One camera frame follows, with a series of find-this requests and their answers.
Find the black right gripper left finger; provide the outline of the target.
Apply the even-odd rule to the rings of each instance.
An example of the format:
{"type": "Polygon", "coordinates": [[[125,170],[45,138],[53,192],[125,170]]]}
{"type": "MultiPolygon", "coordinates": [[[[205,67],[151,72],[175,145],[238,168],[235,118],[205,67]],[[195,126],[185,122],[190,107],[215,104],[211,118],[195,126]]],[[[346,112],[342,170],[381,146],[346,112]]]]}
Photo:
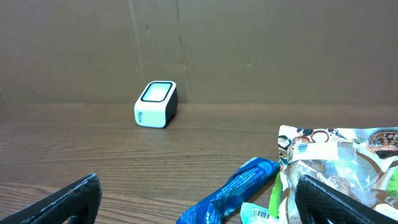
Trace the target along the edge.
{"type": "Polygon", "coordinates": [[[89,174],[1,220],[1,224],[94,224],[102,199],[97,174],[89,174]]]}

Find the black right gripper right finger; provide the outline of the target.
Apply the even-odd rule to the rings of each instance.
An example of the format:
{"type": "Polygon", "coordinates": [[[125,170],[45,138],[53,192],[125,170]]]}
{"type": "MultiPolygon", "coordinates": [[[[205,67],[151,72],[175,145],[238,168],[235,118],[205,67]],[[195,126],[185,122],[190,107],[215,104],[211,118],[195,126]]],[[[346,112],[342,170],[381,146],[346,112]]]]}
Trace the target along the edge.
{"type": "Polygon", "coordinates": [[[302,223],[397,223],[309,175],[301,175],[295,204],[302,223]]]}

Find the beige nut snack bag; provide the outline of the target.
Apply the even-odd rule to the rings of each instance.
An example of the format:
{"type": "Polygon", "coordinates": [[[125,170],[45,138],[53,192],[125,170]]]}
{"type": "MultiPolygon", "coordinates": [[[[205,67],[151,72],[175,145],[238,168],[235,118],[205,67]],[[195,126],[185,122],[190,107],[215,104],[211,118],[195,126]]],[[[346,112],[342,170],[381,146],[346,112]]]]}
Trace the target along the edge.
{"type": "Polygon", "coordinates": [[[397,128],[302,129],[282,125],[277,139],[282,198],[280,223],[300,223],[295,204],[301,175],[309,175],[397,219],[397,128]]]}

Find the blue Oreo cookie pack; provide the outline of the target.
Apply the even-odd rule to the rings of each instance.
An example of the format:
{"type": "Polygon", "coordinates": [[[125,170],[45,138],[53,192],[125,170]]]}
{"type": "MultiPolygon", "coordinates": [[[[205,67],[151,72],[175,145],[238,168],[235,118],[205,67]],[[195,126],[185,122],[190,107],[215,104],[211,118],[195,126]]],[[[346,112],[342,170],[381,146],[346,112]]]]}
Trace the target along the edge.
{"type": "Polygon", "coordinates": [[[280,163],[261,157],[246,161],[224,186],[188,208],[177,224],[222,223],[280,170],[280,163]]]}

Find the mint green snack pack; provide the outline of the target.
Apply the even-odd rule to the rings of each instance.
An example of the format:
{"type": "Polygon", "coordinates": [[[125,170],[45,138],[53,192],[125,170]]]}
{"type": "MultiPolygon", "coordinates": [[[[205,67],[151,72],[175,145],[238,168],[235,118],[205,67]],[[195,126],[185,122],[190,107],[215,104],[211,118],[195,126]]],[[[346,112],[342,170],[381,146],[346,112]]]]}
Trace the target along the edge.
{"type": "Polygon", "coordinates": [[[279,224],[279,219],[272,217],[268,209],[249,202],[242,203],[240,217],[242,224],[279,224]]]}

